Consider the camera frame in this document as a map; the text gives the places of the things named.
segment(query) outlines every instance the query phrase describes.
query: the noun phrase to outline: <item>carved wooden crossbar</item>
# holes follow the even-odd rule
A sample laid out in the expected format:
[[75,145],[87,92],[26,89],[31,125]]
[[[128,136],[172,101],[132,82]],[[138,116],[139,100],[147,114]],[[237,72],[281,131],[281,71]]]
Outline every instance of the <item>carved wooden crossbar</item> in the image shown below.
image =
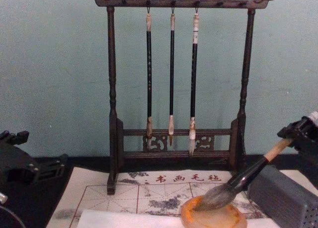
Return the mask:
[[[95,0],[98,6],[107,7],[108,16],[108,70],[110,85],[109,143],[110,143],[110,174],[107,181],[107,193],[115,193],[115,183],[124,158],[183,158],[189,157],[188,151],[168,151],[168,130],[153,130],[151,148],[146,145],[146,130],[124,129],[123,122],[117,118],[116,112],[116,59],[115,59],[115,7],[199,7],[199,8],[238,8],[248,9],[244,59],[241,77],[241,92],[237,117],[231,122],[229,129],[198,129],[196,130],[196,150],[193,157],[219,158],[214,163],[227,164],[228,169],[236,170],[243,162],[245,155],[245,105],[249,65],[251,58],[254,16],[256,9],[266,8],[270,0]],[[174,130],[174,136],[187,136],[188,129]],[[143,151],[124,151],[124,136],[142,136]],[[215,136],[230,136],[229,149],[214,150]]]

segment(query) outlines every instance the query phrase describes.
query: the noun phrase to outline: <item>large calligraphy brush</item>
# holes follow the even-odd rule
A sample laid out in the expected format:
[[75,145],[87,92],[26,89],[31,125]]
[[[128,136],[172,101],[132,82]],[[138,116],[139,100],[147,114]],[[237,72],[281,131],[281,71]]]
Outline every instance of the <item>large calligraphy brush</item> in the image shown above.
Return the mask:
[[153,125],[152,125],[152,65],[151,65],[151,14],[150,8],[147,7],[147,149],[151,148],[151,139],[153,136]]
[[193,155],[195,149],[195,82],[197,71],[199,14],[196,13],[193,20],[193,44],[192,44],[192,72],[191,72],[191,104],[190,104],[190,129],[189,129],[189,154]]
[[173,131],[174,131],[174,121],[173,121],[173,74],[174,74],[174,7],[172,8],[171,14],[171,34],[170,34],[170,116],[169,116],[169,142],[172,145]]

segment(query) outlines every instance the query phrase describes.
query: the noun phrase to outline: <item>gray plastic box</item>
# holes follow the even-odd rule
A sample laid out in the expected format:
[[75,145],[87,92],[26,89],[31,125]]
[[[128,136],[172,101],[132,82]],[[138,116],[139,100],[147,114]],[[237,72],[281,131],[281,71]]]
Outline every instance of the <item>gray plastic box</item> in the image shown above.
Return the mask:
[[281,228],[318,228],[318,197],[273,166],[253,180],[247,196]]

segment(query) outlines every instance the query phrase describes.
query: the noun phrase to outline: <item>light blue wall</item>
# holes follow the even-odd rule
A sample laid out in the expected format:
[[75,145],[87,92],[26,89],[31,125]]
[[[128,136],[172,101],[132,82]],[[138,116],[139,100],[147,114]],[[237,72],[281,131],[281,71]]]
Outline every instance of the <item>light blue wall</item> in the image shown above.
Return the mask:
[[[32,156],[109,155],[106,8],[94,0],[0,0],[0,12],[1,130],[28,130],[21,148]],[[154,128],[168,121],[170,12],[151,9]],[[246,13],[199,9],[197,128],[228,128],[238,112]],[[193,14],[175,10],[177,128],[189,123]],[[145,17],[145,8],[115,11],[117,112],[125,128],[146,126]],[[317,22],[317,0],[275,0],[256,11],[247,153],[268,151],[283,126],[317,106]],[[140,149],[140,140],[125,139],[125,147]],[[186,138],[175,149],[186,149]]]

